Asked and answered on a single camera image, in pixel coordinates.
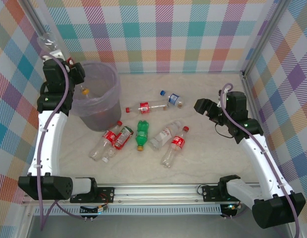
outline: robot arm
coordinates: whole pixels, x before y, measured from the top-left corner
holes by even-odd
[[[67,97],[55,113],[45,131],[41,147],[41,188],[43,200],[69,199],[71,196],[84,194],[93,200],[97,195],[97,184],[94,178],[61,177],[59,169],[59,154],[61,136],[67,121],[69,110],[73,101],[74,87],[84,82],[85,72],[80,63],[69,64],[64,60],[60,50],[51,53],[66,68],[69,86]],[[42,84],[40,97],[37,101],[39,112],[39,131],[32,164],[27,176],[19,177],[18,185],[33,199],[38,200],[37,190],[37,155],[39,141],[48,118],[61,101],[65,91],[65,79],[61,67],[50,57],[44,57],[43,72],[46,82]]]
[[[269,160],[276,170],[278,177],[282,182],[286,193],[289,195],[297,215],[305,205],[305,198],[302,193],[294,193],[291,186],[283,178],[271,153],[267,147],[266,139],[260,124],[255,119],[248,118],[246,109],[246,96],[243,92],[227,92],[226,111],[229,116],[240,126],[252,134],[259,144],[265,149],[261,151],[260,147],[243,130],[235,126],[223,113],[223,109],[217,103],[209,99],[197,100],[194,108],[204,114],[209,119],[218,124],[226,125],[228,132],[232,135],[237,144],[240,144],[248,154],[251,164],[258,177],[260,188],[252,188],[243,182],[238,176],[227,176],[220,178],[218,187],[220,187],[223,198],[226,195],[233,196],[244,203],[252,210],[254,219],[261,228],[268,228],[294,221],[294,216],[289,202],[284,195],[281,185],[277,182],[264,153],[267,153]]]

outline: marble floor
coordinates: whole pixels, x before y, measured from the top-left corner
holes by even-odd
[[[250,160],[234,139],[219,136],[214,123],[195,112],[197,99],[218,101],[218,90],[227,82],[242,91],[238,74],[121,74],[122,122],[134,131],[139,120],[150,123],[149,138],[165,125],[181,119],[189,127],[182,153],[173,167],[165,169],[160,160],[168,146],[154,152],[149,146],[136,149],[135,136],[108,163],[95,162],[88,152],[102,133],[91,131],[83,121],[70,115],[64,128],[60,154],[62,176],[94,177],[97,183],[205,183],[218,182],[226,175],[237,174],[245,182],[257,182]],[[155,101],[161,90],[173,91],[185,99],[182,109],[170,108],[147,115],[126,114],[125,107],[140,101]],[[228,135],[226,127],[217,127]]]

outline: green plastic bottle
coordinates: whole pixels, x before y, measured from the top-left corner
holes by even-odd
[[[138,122],[138,131],[135,138],[138,143],[138,151],[143,151],[143,146],[148,140],[148,128],[149,123],[146,120]]]

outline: plastic bin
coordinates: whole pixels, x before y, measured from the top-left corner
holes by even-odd
[[[70,113],[79,116],[91,130],[107,130],[116,125],[122,115],[118,73],[111,65],[98,61],[83,61],[81,64],[86,75],[83,85],[97,98],[86,99],[80,91],[80,84],[76,85]]]

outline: yellow bottle cap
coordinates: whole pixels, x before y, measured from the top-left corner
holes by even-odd
[[[83,95],[87,95],[89,93],[89,89],[88,88],[85,88],[82,90],[82,94]]]

